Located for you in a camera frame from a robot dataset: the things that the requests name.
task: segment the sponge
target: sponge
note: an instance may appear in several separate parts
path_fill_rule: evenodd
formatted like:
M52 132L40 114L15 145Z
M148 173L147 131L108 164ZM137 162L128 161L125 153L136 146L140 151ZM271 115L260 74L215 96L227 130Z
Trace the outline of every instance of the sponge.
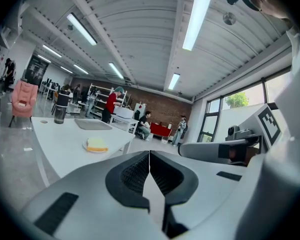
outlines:
M108 147L106 146L105 142L101 138L88 138L86 141L86 146L88 151L93 152L106 152L108 151Z

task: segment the floor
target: floor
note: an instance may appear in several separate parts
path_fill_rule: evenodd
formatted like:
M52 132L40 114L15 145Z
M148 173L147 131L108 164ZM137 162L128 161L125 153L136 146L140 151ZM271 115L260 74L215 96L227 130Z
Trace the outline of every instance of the floor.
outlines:
M40 147L33 141L34 132L28 118L17 117L8 128L12 118L11 94L6 93L1 98L1 121L0 121L0 191L1 198L17 211L30 201L37 193L45 188L41 178L35 153L39 152L43 159L44 168L49 182L56 182L59 177L50 166ZM33 117L53 117L51 115L52 101L46 100L41 94L33 111ZM84 118L84 112L67 118ZM159 139L144 141L135 138L130 146L130 152L158 150L171 154L178 154L177 147L164 144ZM110 158L122 155L118 151ZM164 210L164 197L155 181L149 174L146 179L143 196L150 201L150 215L156 224L161 227Z

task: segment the ceiling light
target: ceiling light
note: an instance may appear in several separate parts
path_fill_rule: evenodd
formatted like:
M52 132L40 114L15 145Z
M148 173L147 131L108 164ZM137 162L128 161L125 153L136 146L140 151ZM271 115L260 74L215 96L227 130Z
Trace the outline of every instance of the ceiling light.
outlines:
M176 74L176 73L173 74L173 77L171 79L168 89L173 90L175 88L175 85L178 82L179 77L180 77L179 74Z
M83 70L81 67L79 67L78 65L76 64L73 64L78 70L81 70L82 72L84 72L85 74L89 75L89 73L85 70Z
M97 44L97 41L89 34L86 28L80 23L73 13L70 13L67 16L67 19L76 27L77 30L79 30L79 32L89 41L91 45L95 46Z
M46 61L46 62L49 62L49 63L51 63L51 61L50 61L50 60L48 60L48 59L47 59L47 58L45 58L45 57L42 57L42 56L41 56L41 55L39 55L39 54L38 54L38 57L39 57L39 58L41 58L41 59L43 59L43 60L44 60L44 61Z
M115 66L115 64L113 64L112 62L110 62L109 65L114 70L114 72L118 75L118 77L120 77L121 79L124 79L124 77L119 72L119 70L117 69L117 67Z
M211 0L194 0L182 48L192 51Z
M55 52L54 50L50 49L50 48L49 48L48 46L46 46L46 45L43 45L43 48L46 48L49 52L53 53L54 55L57 55L59 58L62 57L59 53L57 53L57 52Z
M64 68L63 66L60 66L60 68L62 68L63 70L68 71L69 73L73 74L70 70Z

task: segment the white plate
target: white plate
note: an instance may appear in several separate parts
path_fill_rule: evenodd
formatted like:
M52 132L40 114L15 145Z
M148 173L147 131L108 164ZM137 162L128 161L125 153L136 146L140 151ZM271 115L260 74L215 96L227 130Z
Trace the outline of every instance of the white plate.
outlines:
M88 145L87 145L87 141L86 141L86 140L84 140L84 141L82 142L82 146L83 146L83 148L84 148L86 151L92 152L92 153L105 153L105 152L107 152L107 151L91 151L91 150L88 150Z

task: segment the white desk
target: white desk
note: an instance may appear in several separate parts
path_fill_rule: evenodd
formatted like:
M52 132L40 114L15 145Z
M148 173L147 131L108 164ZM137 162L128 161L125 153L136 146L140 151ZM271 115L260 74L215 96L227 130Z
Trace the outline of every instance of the white desk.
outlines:
M111 130L83 130L71 118L64 119L63 124L56 124L54 118L32 117L32 129L36 136L34 141L38 141L42 152L60 178L82 166L108 159L123 146L125 155L129 152L130 142L135 137L134 134L115 127ZM102 138L109 150L103 153L86 151L82 143L90 137ZM42 158L37 152L35 155L43 182L48 187L50 184Z
M80 114L81 112L81 107L79 104L73 104L73 103L69 103L68 107L66 108L66 112L67 113L73 113L73 114Z
M83 103L82 101L78 101L78 104L81 106L81 109L85 110L85 106L88 106L88 104Z
M43 87L43 94L45 94L45 90L48 89L48 91L47 91L47 93L46 93L45 100L48 99L49 91L55 92L55 91L57 90L57 89L52 89L52 88L50 88L50 87L48 87L48 86L45 86L45 85L41 84L41 85L40 85L39 93L42 92L42 91L41 91L41 87Z
M114 126L116 128L119 128L123 131L129 132L131 129L131 133L134 135L137 129L139 121L135 119L127 119L120 116L117 116L115 114L111 115L110 119L110 125Z

